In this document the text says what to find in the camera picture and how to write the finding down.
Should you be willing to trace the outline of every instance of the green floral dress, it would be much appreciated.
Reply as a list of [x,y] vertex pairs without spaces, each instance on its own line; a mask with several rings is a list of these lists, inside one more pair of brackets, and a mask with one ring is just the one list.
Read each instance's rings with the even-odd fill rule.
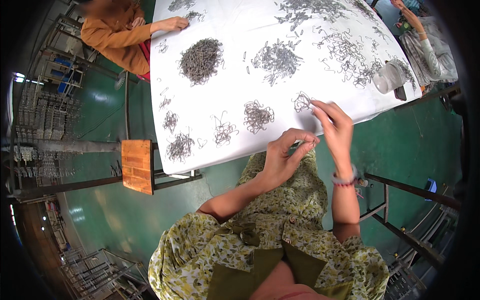
[[[266,153],[250,157],[238,185],[255,177],[264,167]],[[253,200],[232,220],[254,223],[260,243],[253,246],[241,234],[219,234],[225,224],[210,215],[188,213],[160,238],[148,268],[150,285],[160,299],[206,299],[216,264],[253,272],[255,249],[276,249],[282,241],[325,261],[315,288],[352,282],[346,299],[381,299],[389,273],[374,247],[360,237],[342,244],[322,228],[327,193],[317,176],[315,151],[301,161],[293,176],[271,192]]]

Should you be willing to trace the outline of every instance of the white tablecloth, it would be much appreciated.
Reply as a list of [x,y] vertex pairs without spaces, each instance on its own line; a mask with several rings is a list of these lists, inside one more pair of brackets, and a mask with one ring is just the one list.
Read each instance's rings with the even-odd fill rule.
[[[355,86],[354,77],[343,71],[335,55],[330,55],[329,41],[324,41],[319,49],[318,43],[325,36],[342,33],[345,39],[358,45],[367,65],[375,59],[384,62],[394,56],[407,61],[378,16],[374,16],[376,22],[368,20],[345,0],[337,1],[346,7],[342,10],[344,17],[329,21],[329,14],[312,13],[310,9],[305,9],[305,14],[312,17],[300,24],[290,22],[297,11],[280,10],[285,4],[282,0],[174,2],[194,5],[171,12],[168,9],[171,5],[169,1],[157,1],[153,21],[185,16],[189,11],[199,12],[203,16],[194,18],[189,27],[181,32],[155,33],[152,36],[152,107],[163,170],[167,174],[183,173],[264,151],[269,141],[275,140],[291,127],[322,134],[321,124],[310,110],[295,110],[293,101],[301,92],[324,102],[335,101],[355,123],[370,120],[405,103],[396,99],[393,91],[381,94],[373,83],[367,83],[365,87],[359,84]],[[275,17],[287,17],[289,20],[281,24]],[[383,38],[375,33],[374,26],[385,34]],[[190,80],[179,74],[181,53],[199,40],[210,37],[223,44],[220,48],[224,63],[217,68],[217,75],[206,84],[191,86]],[[255,68],[252,60],[266,44],[272,46],[277,41],[287,45],[290,42],[287,48],[302,59],[291,77],[277,78],[271,86],[265,79],[268,72],[260,67]],[[415,76],[414,80],[415,90],[410,83],[404,85],[407,101],[421,96]],[[245,124],[244,105],[255,100],[264,108],[269,107],[275,119],[264,126],[265,130],[253,134]],[[161,107],[162,103],[167,102],[169,104]],[[178,117],[173,133],[163,126],[169,112]],[[234,126],[233,130],[238,130],[230,135],[229,142],[222,145],[215,143],[214,134],[219,123],[213,116],[221,118],[222,123]],[[174,161],[169,159],[167,148],[180,132],[188,135],[194,144],[189,156],[182,161]]]

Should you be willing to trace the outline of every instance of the woman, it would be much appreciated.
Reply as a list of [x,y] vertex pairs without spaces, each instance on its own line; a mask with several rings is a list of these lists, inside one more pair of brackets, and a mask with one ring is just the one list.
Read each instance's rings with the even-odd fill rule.
[[[333,233],[313,133],[289,129],[250,157],[237,187],[205,202],[160,239],[148,275],[160,299],[381,299],[389,278],[360,239],[350,163],[353,122],[335,103],[312,101],[335,163]],[[290,156],[297,140],[302,143]]]
[[173,17],[145,24],[144,12],[132,0],[94,0],[77,8],[84,16],[82,40],[108,60],[150,81],[150,36],[180,31],[188,19]]
[[430,91],[437,81],[458,80],[452,51],[438,29],[434,17],[417,17],[401,0],[390,0],[414,28],[400,36],[404,51],[419,81]]

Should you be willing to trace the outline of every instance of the red beaded bracelet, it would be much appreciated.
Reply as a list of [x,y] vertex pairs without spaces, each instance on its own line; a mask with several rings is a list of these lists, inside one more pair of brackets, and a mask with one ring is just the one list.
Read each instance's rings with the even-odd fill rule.
[[347,183],[336,183],[334,182],[333,185],[336,185],[336,186],[341,186],[341,187],[346,187],[346,186],[350,186],[350,185],[354,185],[354,184],[357,184],[358,182],[358,179],[357,178],[354,178],[352,181],[350,182],[347,182]]
[[357,168],[352,164],[352,177],[348,180],[341,180],[336,177],[336,172],[332,173],[332,182],[336,186],[350,186],[357,183]]

